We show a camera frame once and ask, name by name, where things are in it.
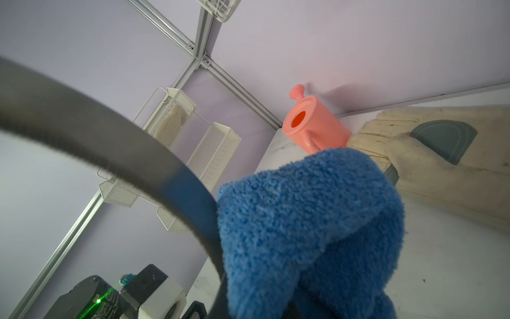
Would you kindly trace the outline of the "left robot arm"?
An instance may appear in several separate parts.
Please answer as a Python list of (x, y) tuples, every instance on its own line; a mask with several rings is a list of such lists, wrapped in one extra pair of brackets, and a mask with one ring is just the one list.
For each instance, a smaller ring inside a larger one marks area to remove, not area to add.
[(57, 301), (43, 317), (120, 318), (122, 306), (118, 291), (103, 278), (94, 275), (82, 280)]

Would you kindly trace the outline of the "blue microfibre rag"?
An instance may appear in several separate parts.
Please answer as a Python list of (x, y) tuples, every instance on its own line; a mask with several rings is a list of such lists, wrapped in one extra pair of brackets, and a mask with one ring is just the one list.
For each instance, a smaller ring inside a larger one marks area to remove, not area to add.
[(338, 148), (222, 186), (232, 318), (395, 318), (385, 287), (405, 234), (401, 198), (369, 156)]

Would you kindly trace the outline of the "small sickle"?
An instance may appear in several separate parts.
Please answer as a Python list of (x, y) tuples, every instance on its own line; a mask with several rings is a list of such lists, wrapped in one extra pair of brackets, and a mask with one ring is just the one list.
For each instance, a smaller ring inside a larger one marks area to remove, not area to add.
[(213, 196), (181, 160), (120, 114), (3, 58), (1, 129), (102, 167), (162, 203), (224, 275)]

